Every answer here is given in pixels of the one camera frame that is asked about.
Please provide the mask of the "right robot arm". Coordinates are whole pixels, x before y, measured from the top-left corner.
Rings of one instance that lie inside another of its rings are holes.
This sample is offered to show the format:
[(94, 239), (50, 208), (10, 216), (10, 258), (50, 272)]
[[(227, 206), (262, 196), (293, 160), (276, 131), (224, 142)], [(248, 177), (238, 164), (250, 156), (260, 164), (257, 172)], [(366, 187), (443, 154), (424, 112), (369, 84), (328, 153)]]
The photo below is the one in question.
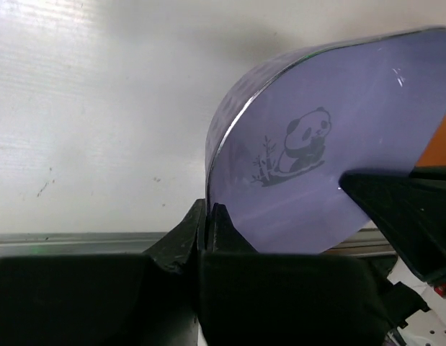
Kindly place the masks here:
[[(446, 302), (446, 170), (407, 177), (347, 172), (339, 184), (414, 276)], [(386, 283), (382, 300), (395, 345), (446, 345), (446, 323), (417, 292)]]

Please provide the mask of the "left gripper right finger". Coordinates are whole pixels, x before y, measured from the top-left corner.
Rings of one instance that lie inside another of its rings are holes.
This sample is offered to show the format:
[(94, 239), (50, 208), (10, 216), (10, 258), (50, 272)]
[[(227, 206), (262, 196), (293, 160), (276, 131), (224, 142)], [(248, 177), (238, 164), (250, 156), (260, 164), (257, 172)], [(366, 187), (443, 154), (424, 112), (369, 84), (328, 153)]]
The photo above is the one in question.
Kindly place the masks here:
[(199, 241), (199, 321), (209, 345), (382, 345), (429, 310), (367, 260), (257, 252), (221, 204)]

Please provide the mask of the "purple plate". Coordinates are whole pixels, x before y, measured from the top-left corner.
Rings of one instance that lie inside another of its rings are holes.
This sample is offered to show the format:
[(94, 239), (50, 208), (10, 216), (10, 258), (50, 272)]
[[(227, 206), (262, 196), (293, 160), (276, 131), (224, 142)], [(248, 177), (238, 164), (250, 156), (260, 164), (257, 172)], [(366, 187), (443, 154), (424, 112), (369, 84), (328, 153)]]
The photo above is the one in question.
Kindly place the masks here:
[(369, 220), (339, 186), (408, 176), (446, 115), (446, 27), (309, 47), (245, 74), (205, 147), (208, 209), (258, 251), (318, 254)]

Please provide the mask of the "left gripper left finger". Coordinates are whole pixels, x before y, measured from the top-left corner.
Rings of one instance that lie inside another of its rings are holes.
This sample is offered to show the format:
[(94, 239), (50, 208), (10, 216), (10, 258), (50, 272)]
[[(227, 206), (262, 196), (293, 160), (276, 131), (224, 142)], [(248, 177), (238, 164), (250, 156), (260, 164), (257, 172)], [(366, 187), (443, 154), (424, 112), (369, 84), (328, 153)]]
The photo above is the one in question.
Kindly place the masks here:
[(197, 200), (138, 254), (0, 257), (0, 345), (196, 345)]

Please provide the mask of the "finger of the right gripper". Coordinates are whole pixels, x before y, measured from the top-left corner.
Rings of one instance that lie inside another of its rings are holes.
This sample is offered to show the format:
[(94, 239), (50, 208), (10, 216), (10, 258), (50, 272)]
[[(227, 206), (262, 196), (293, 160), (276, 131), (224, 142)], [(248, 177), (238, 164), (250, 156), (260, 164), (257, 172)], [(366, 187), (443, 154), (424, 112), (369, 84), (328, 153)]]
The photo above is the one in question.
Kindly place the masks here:
[(446, 169), (415, 169), (407, 177), (346, 172), (339, 185), (418, 279), (446, 283)]

